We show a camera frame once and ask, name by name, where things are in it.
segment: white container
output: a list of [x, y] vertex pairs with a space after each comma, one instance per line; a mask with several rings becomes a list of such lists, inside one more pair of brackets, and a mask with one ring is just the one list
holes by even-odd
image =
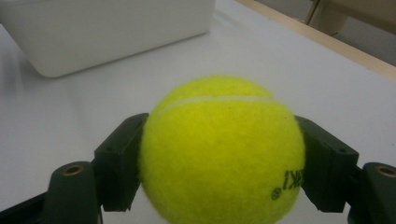
[[0, 22], [46, 77], [209, 30], [215, 0], [0, 0]]

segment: tennis ball seam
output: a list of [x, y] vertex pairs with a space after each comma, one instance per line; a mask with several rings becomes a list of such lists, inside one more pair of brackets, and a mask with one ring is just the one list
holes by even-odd
[[163, 114], [167, 110], [180, 105], [187, 105], [191, 103], [201, 102], [226, 102], [226, 101], [238, 101], [238, 102], [253, 102], [253, 103], [275, 103], [274, 98], [269, 96], [249, 96], [249, 95], [227, 95], [227, 96], [196, 96], [186, 99], [181, 99], [167, 105], [162, 110], [158, 111], [157, 116]]

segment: yellow tennis ball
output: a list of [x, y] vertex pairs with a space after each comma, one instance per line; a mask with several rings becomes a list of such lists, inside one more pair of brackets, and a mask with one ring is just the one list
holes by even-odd
[[264, 224], [292, 208], [304, 140], [293, 114], [239, 77], [202, 77], [172, 90], [144, 127], [143, 188], [172, 224]]

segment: white surface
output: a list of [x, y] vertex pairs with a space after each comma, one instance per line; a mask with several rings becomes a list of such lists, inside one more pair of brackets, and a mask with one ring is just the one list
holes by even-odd
[[35, 69], [59, 77], [208, 31], [215, 0], [0, 0]]
[[[126, 118], [149, 112], [193, 77], [257, 81], [299, 116], [358, 150], [359, 165], [396, 166], [396, 83], [235, 1], [219, 0], [210, 33], [60, 78], [40, 76], [0, 30], [0, 210], [47, 190], [50, 174], [93, 151]], [[105, 223], [165, 223], [142, 191]], [[304, 192], [279, 223], [347, 223]]]

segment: white table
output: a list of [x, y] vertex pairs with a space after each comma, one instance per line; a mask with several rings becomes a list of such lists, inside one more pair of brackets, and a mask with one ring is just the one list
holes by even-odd
[[[396, 83], [235, 1], [218, 0], [210, 33], [60, 78], [40, 76], [0, 29], [0, 211], [47, 190], [51, 173], [93, 151], [126, 118], [209, 74], [252, 79], [368, 161], [396, 166]], [[347, 223], [301, 191], [279, 223]], [[105, 223], [165, 223], [139, 190]]]

